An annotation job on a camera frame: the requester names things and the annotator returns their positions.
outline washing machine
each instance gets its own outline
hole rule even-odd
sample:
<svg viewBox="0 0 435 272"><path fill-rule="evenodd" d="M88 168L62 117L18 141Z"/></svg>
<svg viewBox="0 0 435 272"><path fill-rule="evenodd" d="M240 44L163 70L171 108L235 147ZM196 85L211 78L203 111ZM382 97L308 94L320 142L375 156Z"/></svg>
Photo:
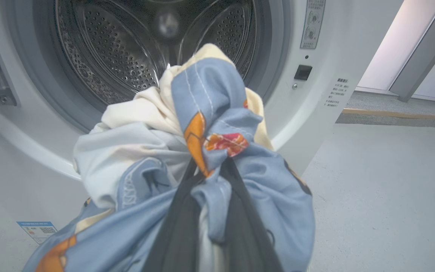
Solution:
<svg viewBox="0 0 435 272"><path fill-rule="evenodd" d="M24 224L58 230L78 214L73 146L105 107L158 86L205 43L263 98L273 146L302 174L401 4L0 0L0 270L21 269L44 241Z"/></svg>

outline qr code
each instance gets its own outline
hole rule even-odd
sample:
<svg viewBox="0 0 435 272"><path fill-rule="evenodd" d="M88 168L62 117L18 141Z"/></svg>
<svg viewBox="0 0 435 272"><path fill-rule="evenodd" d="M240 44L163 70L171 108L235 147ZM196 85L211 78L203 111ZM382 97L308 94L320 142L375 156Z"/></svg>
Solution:
<svg viewBox="0 0 435 272"><path fill-rule="evenodd" d="M43 233L55 233L55 229L53 227L40 227Z"/></svg>

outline white fabric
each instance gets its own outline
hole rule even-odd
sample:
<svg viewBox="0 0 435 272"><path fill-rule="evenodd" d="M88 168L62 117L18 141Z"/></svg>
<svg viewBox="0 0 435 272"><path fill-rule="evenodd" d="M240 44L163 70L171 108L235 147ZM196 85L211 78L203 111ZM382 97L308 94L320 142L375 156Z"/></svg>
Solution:
<svg viewBox="0 0 435 272"><path fill-rule="evenodd" d="M225 267L223 248L211 241L207 235L209 229L209 210L204 205L199 215L199 257L198 272L222 272Z"/></svg>
<svg viewBox="0 0 435 272"><path fill-rule="evenodd" d="M114 208L120 177L145 157L161 159L174 184L182 179L190 154L174 110L171 82L178 66L171 67L152 87L131 101L109 105L88 135L74 147L74 167L99 208Z"/></svg>

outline instruction label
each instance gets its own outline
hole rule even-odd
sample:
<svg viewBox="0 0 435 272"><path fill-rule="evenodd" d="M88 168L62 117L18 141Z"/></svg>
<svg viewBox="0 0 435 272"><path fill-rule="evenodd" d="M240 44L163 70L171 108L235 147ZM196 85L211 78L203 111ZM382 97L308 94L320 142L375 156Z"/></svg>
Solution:
<svg viewBox="0 0 435 272"><path fill-rule="evenodd" d="M26 233L38 244L45 242L48 237L57 232L51 222L17 222Z"/></svg>
<svg viewBox="0 0 435 272"><path fill-rule="evenodd" d="M350 92L348 82L348 79L338 78L323 102L323 105L325 107L338 107L340 103L346 103L350 96L350 93L348 93L347 96L347 92Z"/></svg>
<svg viewBox="0 0 435 272"><path fill-rule="evenodd" d="M300 48L315 49L320 35L325 0L308 0Z"/></svg>

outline black button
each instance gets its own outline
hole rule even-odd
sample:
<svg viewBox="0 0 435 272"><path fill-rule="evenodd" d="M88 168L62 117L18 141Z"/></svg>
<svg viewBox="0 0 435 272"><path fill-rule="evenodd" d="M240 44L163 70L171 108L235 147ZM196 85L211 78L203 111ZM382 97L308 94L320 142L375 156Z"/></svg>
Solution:
<svg viewBox="0 0 435 272"><path fill-rule="evenodd" d="M302 65L302 64L300 64L298 66L297 71L296 71L295 79L297 79L297 80L307 80L309 75L310 75L310 73L311 73L311 68L313 68L313 67L308 66L308 65Z"/></svg>

